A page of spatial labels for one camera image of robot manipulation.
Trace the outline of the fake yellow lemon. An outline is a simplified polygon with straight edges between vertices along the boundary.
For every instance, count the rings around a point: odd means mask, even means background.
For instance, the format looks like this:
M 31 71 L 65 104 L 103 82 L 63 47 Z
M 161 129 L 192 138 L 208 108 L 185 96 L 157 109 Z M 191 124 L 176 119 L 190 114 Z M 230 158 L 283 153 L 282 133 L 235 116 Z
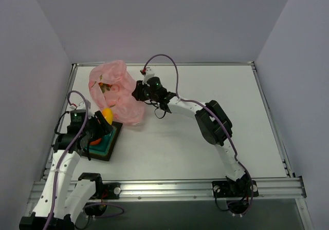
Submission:
M 105 108 L 102 110 L 102 115 L 105 118 L 105 120 L 109 123 L 109 125 L 112 125 L 113 122 L 113 112 L 110 108 Z

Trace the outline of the fake orange fruit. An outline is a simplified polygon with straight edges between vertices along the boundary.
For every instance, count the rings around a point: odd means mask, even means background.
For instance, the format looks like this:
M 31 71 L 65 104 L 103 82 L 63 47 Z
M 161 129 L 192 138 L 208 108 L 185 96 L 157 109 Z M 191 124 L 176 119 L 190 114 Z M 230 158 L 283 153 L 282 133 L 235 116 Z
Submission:
M 99 138 L 97 140 L 90 141 L 89 143 L 90 143 L 90 145 L 95 146 L 95 145 L 98 145 L 101 141 L 102 141 L 102 138 Z

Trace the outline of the pink plastic bag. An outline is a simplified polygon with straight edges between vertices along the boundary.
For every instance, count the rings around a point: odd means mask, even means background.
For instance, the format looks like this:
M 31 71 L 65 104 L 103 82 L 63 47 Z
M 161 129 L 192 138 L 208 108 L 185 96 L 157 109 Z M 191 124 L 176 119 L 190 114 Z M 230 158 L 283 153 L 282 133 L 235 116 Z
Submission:
M 111 84 L 111 90 L 103 93 L 99 82 Z M 96 66 L 89 74 L 89 94 L 100 110 L 110 108 L 114 120 L 125 125 L 138 125 L 142 122 L 145 107 L 132 96 L 136 80 L 127 70 L 122 60 L 103 63 Z

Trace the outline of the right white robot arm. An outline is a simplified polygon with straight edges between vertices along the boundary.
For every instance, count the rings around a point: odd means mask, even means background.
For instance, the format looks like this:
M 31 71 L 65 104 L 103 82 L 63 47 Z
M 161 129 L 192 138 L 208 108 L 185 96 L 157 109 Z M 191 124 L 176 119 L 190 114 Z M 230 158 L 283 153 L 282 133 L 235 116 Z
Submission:
M 155 102 L 164 112 L 195 119 L 203 138 L 215 146 L 224 165 L 226 178 L 236 183 L 251 181 L 248 170 L 237 157 L 232 140 L 232 122 L 217 101 L 200 103 L 183 99 L 177 93 L 167 91 L 157 76 L 147 81 L 137 81 L 132 96 L 141 102 Z

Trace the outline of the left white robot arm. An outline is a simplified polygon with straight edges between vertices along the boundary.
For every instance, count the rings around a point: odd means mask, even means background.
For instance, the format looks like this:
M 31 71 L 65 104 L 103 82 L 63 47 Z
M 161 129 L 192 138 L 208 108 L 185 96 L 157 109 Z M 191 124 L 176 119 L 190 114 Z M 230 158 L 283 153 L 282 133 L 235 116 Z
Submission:
M 100 192 L 100 174 L 83 173 L 70 194 L 72 175 L 83 152 L 91 142 L 112 133 L 113 113 L 110 108 L 90 115 L 87 109 L 70 111 L 67 131 L 57 136 L 51 169 L 41 196 L 29 217 L 22 217 L 20 229 L 74 229 L 87 201 Z

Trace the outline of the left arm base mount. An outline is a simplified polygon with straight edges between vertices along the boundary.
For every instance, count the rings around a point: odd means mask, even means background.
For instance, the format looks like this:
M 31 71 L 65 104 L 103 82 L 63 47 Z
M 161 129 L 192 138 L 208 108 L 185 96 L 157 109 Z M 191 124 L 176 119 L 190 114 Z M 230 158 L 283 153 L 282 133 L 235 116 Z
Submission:
M 95 218 L 107 218 L 122 215 L 124 213 L 124 209 L 107 203 L 107 200 L 116 200 L 120 198 L 120 184 L 103 184 L 102 181 L 95 182 L 95 184 L 96 191 L 90 197 L 90 200 L 93 200 L 93 202 L 86 203 L 85 207 L 83 208 L 85 214 Z M 119 212 L 106 215 L 105 211 L 108 207 L 119 209 Z

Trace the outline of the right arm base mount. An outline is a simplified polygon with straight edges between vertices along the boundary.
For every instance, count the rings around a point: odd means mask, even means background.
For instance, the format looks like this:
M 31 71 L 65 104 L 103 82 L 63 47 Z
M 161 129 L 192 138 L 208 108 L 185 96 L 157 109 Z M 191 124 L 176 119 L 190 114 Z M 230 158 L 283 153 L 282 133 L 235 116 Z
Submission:
M 243 217 L 250 209 L 254 198 L 259 196 L 256 181 L 245 182 L 230 179 L 213 181 L 212 191 L 216 207 L 222 212 L 230 212 L 233 216 Z M 226 208 L 218 204 L 219 199 L 226 200 Z

